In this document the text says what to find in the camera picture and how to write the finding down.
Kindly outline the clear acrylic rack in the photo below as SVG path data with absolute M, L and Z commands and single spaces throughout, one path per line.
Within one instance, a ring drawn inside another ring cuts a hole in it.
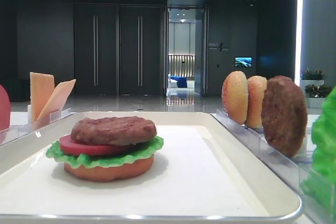
M 39 131 L 42 127 L 48 126 L 72 114 L 72 108 L 63 111 L 56 111 L 49 116 L 35 122 L 27 124 L 12 125 L 5 130 L 1 130 L 1 145 L 12 142 L 24 135 Z
M 311 142 L 310 126 L 306 129 L 306 136 L 299 153 L 288 158 L 266 142 L 262 128 L 251 129 L 239 125 L 220 109 L 216 111 L 216 118 L 294 190 L 312 197 L 327 209 L 335 208 L 335 183 L 317 173 L 312 167 L 314 146 Z

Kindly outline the upright brown meat patty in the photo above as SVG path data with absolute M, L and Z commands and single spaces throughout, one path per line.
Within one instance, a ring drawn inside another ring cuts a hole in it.
M 285 76 L 267 81 L 261 121 L 267 143 L 286 157 L 295 156 L 306 133 L 308 112 L 303 90 Z

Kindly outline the sesame bread bun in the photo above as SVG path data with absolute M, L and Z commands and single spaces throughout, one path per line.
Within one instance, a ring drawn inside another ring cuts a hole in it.
M 228 116 L 242 125 L 247 119 L 248 84 L 242 71 L 231 72 L 222 86 L 222 103 Z
M 259 128 L 262 125 L 261 111 L 267 79 L 262 76 L 252 76 L 247 79 L 248 110 L 245 124 L 249 128 Z

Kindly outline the red tomato slice on burger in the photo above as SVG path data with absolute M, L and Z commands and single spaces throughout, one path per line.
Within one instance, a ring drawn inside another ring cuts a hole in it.
M 60 149 L 68 155 L 79 156 L 85 154 L 88 156 L 113 156 L 127 153 L 136 149 L 136 145 L 89 145 L 71 139 L 70 135 L 63 136 L 59 139 Z

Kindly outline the bottom bread bun slice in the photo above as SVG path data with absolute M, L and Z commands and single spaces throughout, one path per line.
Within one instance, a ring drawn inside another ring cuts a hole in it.
M 107 168 L 101 166 L 85 168 L 83 165 L 78 168 L 72 168 L 69 164 L 64 163 L 64 170 L 79 179 L 106 183 L 140 176 L 151 168 L 153 162 L 154 155 L 146 159 L 138 159 L 132 164 Z

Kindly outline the small wall display screen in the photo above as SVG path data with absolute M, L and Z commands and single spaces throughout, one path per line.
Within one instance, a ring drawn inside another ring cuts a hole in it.
M 251 67 L 251 57 L 235 57 L 235 67 Z

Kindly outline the sesame bread bun near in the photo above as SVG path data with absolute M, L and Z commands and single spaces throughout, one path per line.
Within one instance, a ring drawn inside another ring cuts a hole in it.
M 261 111 L 267 79 L 262 76 L 252 76 L 247 79 L 248 110 L 245 124 L 249 128 L 259 128 L 262 125 Z

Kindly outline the clear acrylic rack right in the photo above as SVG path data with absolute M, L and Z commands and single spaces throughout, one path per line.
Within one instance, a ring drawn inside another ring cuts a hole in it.
M 262 128 L 251 129 L 239 125 L 220 109 L 216 111 L 216 118 L 294 190 L 312 197 L 327 209 L 335 208 L 335 183 L 317 173 L 312 167 L 314 146 L 311 142 L 310 126 L 306 129 L 306 136 L 299 153 L 288 158 L 266 142 Z

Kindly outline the leaning orange cheese slice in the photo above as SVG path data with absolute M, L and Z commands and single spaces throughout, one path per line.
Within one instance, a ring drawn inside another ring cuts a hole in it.
M 40 120 L 56 111 L 62 111 L 70 93 L 72 92 L 76 79 L 60 82 L 54 89 L 46 105 L 40 112 L 37 120 Z

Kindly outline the brown meat patty on burger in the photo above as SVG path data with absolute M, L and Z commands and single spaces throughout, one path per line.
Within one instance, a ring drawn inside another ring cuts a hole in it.
M 153 121 L 138 116 L 85 118 L 71 131 L 72 140 L 89 145 L 134 145 L 150 141 L 156 135 Z

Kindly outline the potted plants in white planter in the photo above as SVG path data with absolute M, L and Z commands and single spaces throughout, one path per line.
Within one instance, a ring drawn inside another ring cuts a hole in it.
M 301 73 L 300 87 L 305 96 L 307 107 L 320 109 L 326 97 L 331 93 L 332 87 L 326 85 L 325 74 L 322 70 L 310 71 L 309 68 Z

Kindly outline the red tomato slice in rack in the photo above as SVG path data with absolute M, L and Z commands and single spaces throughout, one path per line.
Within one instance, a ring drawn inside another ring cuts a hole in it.
M 0 130 L 5 130 L 10 126 L 11 104 L 7 91 L 0 86 Z

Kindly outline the dark double door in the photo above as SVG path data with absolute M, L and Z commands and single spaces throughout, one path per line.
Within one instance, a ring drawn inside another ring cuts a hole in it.
M 161 6 L 74 6 L 77 95 L 160 95 Z

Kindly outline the sesame bread bun far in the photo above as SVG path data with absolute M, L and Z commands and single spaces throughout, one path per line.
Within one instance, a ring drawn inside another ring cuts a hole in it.
M 242 71 L 231 72 L 222 86 L 222 103 L 228 116 L 242 125 L 247 119 L 248 84 Z

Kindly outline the clear acrylic rack left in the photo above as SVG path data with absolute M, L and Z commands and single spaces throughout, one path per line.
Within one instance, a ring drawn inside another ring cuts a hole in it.
M 49 116 L 35 122 L 27 124 L 12 125 L 5 130 L 1 130 L 1 145 L 12 142 L 24 135 L 39 131 L 42 127 L 48 126 L 72 114 L 72 108 L 63 111 L 56 111 Z

